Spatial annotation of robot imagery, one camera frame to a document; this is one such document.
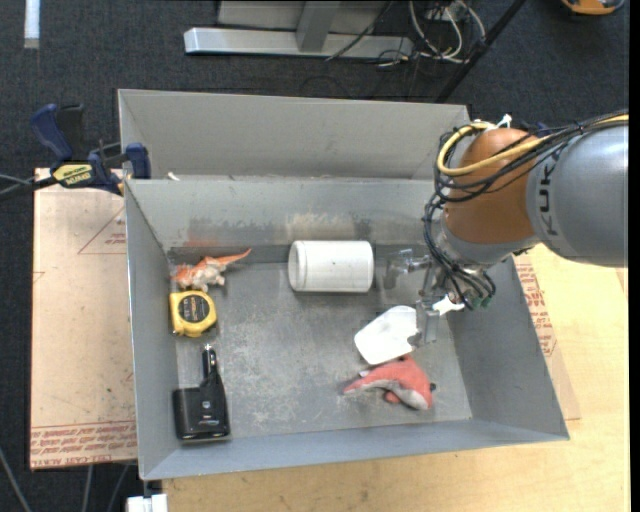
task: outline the white plastic piece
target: white plastic piece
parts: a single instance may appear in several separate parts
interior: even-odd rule
[[[447,314],[449,311],[460,311],[461,309],[464,309],[464,303],[454,304],[449,299],[449,296],[445,295],[444,299],[436,302],[433,305],[433,309],[438,311],[440,313],[440,316],[443,316]]]
[[[407,339],[417,332],[416,310],[409,306],[396,306],[358,331],[354,341],[362,357],[374,365],[413,351]]]
[[[151,497],[132,496],[127,499],[126,512],[169,512],[166,494],[154,494]]]
[[[374,257],[365,241],[304,241],[289,250],[289,284],[297,292],[366,293]]]
[[[500,122],[496,125],[496,128],[501,128],[503,126],[506,126],[507,128],[511,128],[511,121],[512,121],[512,117],[509,114],[505,114],[504,116],[502,116],[502,119],[500,120]]]

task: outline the white plastic container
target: white plastic container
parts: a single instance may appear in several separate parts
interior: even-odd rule
[[[366,293],[373,274],[366,241],[299,240],[289,251],[289,283],[297,292]]]

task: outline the toy dinosaur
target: toy dinosaur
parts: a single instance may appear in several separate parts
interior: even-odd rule
[[[251,249],[247,249],[243,253],[220,258],[205,256],[196,265],[178,265],[171,279],[183,290],[192,288],[206,293],[209,285],[224,286],[222,273],[227,270],[227,266],[246,257],[250,252]]]

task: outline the tape measure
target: tape measure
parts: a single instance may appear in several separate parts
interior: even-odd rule
[[[173,332],[179,336],[197,338],[218,321],[213,300],[199,290],[169,294]]]

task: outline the bin floor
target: bin floor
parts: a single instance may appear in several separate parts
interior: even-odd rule
[[[466,420],[467,394],[446,322],[438,340],[413,357],[437,386],[434,406],[415,411],[389,404],[382,390],[343,395],[368,368],[353,337],[387,309],[413,306],[423,274],[400,276],[383,287],[386,259],[376,251],[376,278],[366,294],[297,293],[283,259],[287,248],[254,251],[225,273],[223,287],[210,287],[218,327],[201,338],[176,338],[181,387],[201,379],[201,347],[212,342],[225,385],[234,438],[347,428]],[[175,263],[193,261],[172,251]]]

